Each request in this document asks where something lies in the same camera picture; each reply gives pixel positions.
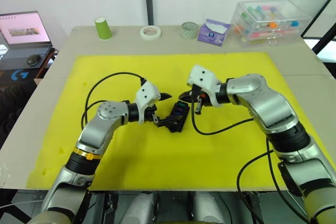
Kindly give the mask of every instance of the tissue box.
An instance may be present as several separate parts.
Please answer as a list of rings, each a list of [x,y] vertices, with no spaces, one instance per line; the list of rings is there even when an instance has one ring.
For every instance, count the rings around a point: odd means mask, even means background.
[[[197,40],[221,47],[230,26],[230,24],[207,19],[200,28]]]

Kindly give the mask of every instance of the masking tape roll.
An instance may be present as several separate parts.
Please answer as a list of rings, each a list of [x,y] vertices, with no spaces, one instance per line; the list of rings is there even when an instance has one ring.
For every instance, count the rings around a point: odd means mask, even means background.
[[[140,36],[144,40],[156,40],[161,36],[161,30],[157,26],[145,26],[140,30]]]

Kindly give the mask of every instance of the yellow foam board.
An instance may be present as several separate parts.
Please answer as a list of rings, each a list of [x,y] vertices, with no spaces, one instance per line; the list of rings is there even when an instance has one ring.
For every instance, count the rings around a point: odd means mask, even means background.
[[[263,75],[268,85],[282,93],[297,112],[301,123],[314,136],[328,156],[321,140],[282,75],[266,53],[78,56],[55,107],[36,167],[27,181],[28,188],[50,188],[68,160],[80,135],[80,118],[90,88],[101,78],[118,71],[131,71],[146,77],[161,92],[173,96],[157,103],[157,115],[169,115],[179,94],[190,88],[188,74],[195,64],[213,71],[219,80],[248,73]],[[104,81],[93,92],[97,100],[134,101],[140,82],[133,76],[116,76]],[[89,119],[96,112],[94,106]],[[204,107],[196,123],[204,132],[216,131],[250,118],[243,106],[226,104]],[[190,114],[182,133],[170,133],[151,122],[129,123],[116,130],[96,171],[90,189],[236,189],[240,168],[266,151],[265,135],[255,122],[248,122],[212,136],[195,132]],[[278,159],[272,154],[276,177]],[[242,189],[272,189],[267,158],[249,166],[242,176]]]

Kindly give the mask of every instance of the clear plastic box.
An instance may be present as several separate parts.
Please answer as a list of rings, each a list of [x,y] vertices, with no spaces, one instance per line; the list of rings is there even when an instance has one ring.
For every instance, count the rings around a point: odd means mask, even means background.
[[[311,17],[289,0],[239,2],[232,29],[243,46],[291,42]]]

